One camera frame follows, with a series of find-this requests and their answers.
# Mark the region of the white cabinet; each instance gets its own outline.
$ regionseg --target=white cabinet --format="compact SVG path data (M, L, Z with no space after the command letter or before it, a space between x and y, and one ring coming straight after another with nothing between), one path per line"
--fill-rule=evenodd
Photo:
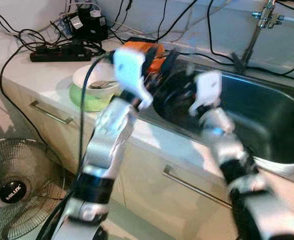
M58 154L63 166L71 173L76 173L78 167L79 159L79 129L80 120L77 118L72 118L68 124L64 124L57 119L63 121L70 118L70 116L51 105L45 104L40 100L31 97L26 94L26 92L17 87L15 84L11 84L6 81L4 86L10 99L19 106L19 108L26 114L26 116L33 122L33 124L39 130L41 136L50 145L50 147ZM84 135L83 135L83 150L85 151L90 137L94 129L94 123L89 125L84 125ZM118 177L114 184L113 193L111 195L113 199L124 205L124 194L122 191L121 180Z
M234 240L236 227L229 208L163 175L171 174L227 200L226 192L163 158L128 145L121 168L126 207L177 240Z

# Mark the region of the kitchen counter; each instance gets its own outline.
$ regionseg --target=kitchen counter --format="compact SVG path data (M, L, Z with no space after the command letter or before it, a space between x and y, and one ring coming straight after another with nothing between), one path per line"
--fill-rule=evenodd
M107 51L119 46L120 43L114 39L103 42L103 48ZM0 71L4 62L0 61ZM207 60L199 59L198 62L215 67L215 64ZM79 118L80 111L70 100L69 87L72 84L73 73L88 64L90 62L33 63L29 60L29 53L23 52L15 56L8 64L3 74L3 80L14 83L24 89L27 94L44 103L52 105L74 118ZM259 78L262 74L264 73L258 73L256 77ZM273 77L271 77L271 81L285 84L289 82L284 78ZM89 124L94 124L96 119L97 113L95 112L85 114L85 121ZM130 143L151 151L194 174L202 177L207 176L210 181L224 187L221 172L212 160L209 149L198 142L138 119ZM294 208L294 182L266 171L262 172L273 184L275 190Z

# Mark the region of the white wall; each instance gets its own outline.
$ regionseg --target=white wall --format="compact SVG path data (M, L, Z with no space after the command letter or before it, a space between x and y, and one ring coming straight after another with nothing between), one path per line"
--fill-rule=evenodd
M65 0L0 0L0 14L17 31L41 29L64 10ZM17 46L15 38L0 33L0 60L9 57Z
M0 13L18 31L41 29L64 9L65 0L0 0ZM12 36L0 33L0 60L8 58L17 47ZM33 134L18 111L0 93L0 139L12 137L33 138Z
M112 20L117 15L120 2L121 0L98 0L103 14ZM127 2L127 0L124 1L119 22L124 18ZM166 31L190 2L190 0L168 0L166 17L161 29ZM191 23L206 15L209 2L209 0L199 0L193 6ZM215 0L214 5L217 6L222 2L223 0ZM257 19L251 16L251 12L260 11L263 2L263 0L232 0L229 5L210 17L213 47L216 52L224 54L236 52L239 56L242 55L257 24ZM156 31L163 16L164 3L165 0L134 0L125 25L143 32ZM294 11L279 4L276 5L275 13L294 18ZM177 23L173 30L183 30L187 19L188 14ZM165 40L173 40L177 36L179 34L172 33ZM203 20L193 27L179 43L208 52L207 21ZM276 25L273 29L263 29L256 42L250 64L260 65L278 72L285 72L294 67L294 23L284 22L282 25Z

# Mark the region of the electric fan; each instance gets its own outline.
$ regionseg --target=electric fan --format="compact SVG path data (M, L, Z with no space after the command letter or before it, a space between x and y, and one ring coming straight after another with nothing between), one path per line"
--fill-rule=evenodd
M0 240L37 227L62 198L65 174L57 155L29 139L0 140Z

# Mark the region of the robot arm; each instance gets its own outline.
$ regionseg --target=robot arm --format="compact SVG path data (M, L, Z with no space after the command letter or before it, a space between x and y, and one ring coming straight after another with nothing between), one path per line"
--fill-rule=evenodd
M109 212L114 181L123 159L125 143L133 132L137 113L147 108L153 98L146 84L145 71L156 55L120 48L114 54L116 79L124 88L99 116L87 146L84 165L74 194L68 199L55 227L52 240L106 240L100 226ZM208 81L211 89L198 81L201 94L190 114L206 106L200 118L202 134L211 141L210 150L229 188L232 212L243 240L294 240L294 213L280 201L259 174L251 156L233 133L234 124L217 107L221 82Z
M196 76L195 81L196 101L189 112L195 114L200 106L209 108L205 113L200 112L199 124L209 142L211 155L227 183L241 239L294 240L294 212L278 198L259 173L253 156L234 134L233 121L222 108L217 107L221 74L215 71L202 73Z

